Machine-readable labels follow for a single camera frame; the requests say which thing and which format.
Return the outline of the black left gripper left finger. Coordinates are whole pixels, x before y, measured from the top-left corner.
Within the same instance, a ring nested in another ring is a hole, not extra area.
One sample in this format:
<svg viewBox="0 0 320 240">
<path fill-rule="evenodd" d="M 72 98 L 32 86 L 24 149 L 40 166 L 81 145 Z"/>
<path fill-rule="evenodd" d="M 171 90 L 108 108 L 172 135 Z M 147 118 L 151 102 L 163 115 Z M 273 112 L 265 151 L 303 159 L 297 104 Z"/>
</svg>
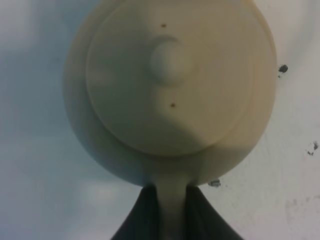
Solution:
<svg viewBox="0 0 320 240">
<path fill-rule="evenodd" d="M 113 240 L 158 240 L 160 213 L 153 185 L 142 188 L 129 215 L 112 237 Z"/>
</svg>

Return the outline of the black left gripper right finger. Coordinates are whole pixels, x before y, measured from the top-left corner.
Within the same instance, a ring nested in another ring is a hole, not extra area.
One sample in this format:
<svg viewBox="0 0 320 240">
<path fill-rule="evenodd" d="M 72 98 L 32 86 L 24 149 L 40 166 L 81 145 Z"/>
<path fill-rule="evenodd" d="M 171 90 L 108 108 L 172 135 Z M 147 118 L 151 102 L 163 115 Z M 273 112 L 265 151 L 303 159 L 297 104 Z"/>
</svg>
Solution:
<svg viewBox="0 0 320 240">
<path fill-rule="evenodd" d="M 242 240 L 217 213 L 197 186 L 186 188 L 184 238 L 186 240 Z"/>
</svg>

